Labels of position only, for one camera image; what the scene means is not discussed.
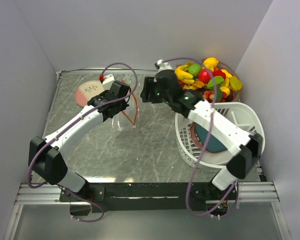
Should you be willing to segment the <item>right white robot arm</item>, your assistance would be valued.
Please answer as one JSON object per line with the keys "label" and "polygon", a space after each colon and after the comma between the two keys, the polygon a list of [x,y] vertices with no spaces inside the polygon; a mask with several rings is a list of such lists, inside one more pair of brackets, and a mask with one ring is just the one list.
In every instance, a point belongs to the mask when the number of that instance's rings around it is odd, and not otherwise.
{"label": "right white robot arm", "polygon": [[230,152],[230,161],[208,188],[214,199],[222,198],[230,184],[244,179],[262,155],[264,138],[259,133],[236,126],[195,90],[183,90],[173,70],[162,70],[154,77],[146,77],[140,97],[144,103],[168,104],[174,112],[206,129],[207,140],[214,136]]}

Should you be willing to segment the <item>clear orange zip top bag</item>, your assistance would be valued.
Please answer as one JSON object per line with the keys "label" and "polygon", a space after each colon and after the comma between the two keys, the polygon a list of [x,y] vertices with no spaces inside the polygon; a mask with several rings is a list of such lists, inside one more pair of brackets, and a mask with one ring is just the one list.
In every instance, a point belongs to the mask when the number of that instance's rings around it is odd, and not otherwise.
{"label": "clear orange zip top bag", "polygon": [[111,126],[117,131],[135,130],[139,119],[139,105],[136,95],[133,93],[127,100],[128,107],[117,114],[113,119]]}

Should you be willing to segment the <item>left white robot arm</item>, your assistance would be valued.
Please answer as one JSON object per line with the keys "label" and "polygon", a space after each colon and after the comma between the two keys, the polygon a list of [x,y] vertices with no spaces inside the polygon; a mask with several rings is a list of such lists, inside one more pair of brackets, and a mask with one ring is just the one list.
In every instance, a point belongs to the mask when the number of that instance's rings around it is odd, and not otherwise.
{"label": "left white robot arm", "polygon": [[110,89],[92,97],[87,105],[69,122],[50,135],[34,137],[30,141],[27,184],[35,172],[50,185],[60,185],[71,190],[78,201],[87,199],[90,189],[87,181],[69,170],[64,157],[70,148],[94,127],[113,118],[128,107],[125,101],[130,87],[115,80]]}

